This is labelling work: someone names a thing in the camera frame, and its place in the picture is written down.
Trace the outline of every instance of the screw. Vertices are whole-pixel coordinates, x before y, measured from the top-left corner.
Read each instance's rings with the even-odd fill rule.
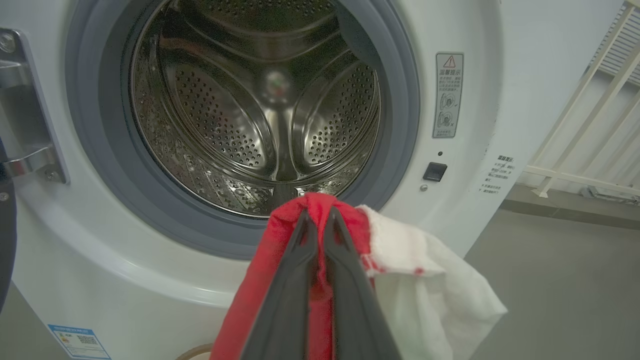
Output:
[[[48,181],[55,181],[58,179],[58,173],[55,171],[45,171],[44,174],[47,177]]]
[[[15,39],[13,35],[9,33],[0,35],[0,50],[9,54],[15,51]]]

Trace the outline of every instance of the washing machine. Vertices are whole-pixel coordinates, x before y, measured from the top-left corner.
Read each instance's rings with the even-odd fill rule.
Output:
[[[464,256],[621,5],[5,1],[13,281],[74,358],[171,360],[215,339],[305,192]]]

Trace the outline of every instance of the blue label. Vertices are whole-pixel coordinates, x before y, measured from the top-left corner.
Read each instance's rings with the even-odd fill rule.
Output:
[[[59,325],[49,329],[71,358],[111,360],[93,330]]]

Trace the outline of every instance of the white towel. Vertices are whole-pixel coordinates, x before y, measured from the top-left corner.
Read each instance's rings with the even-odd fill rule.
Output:
[[[507,312],[487,280],[435,236],[359,208],[371,227],[364,261],[403,360],[469,359]]]

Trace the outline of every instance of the warning label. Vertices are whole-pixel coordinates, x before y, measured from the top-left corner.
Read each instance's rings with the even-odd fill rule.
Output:
[[[464,55],[460,53],[436,54],[436,113],[433,121],[434,138],[456,136],[462,96]]]

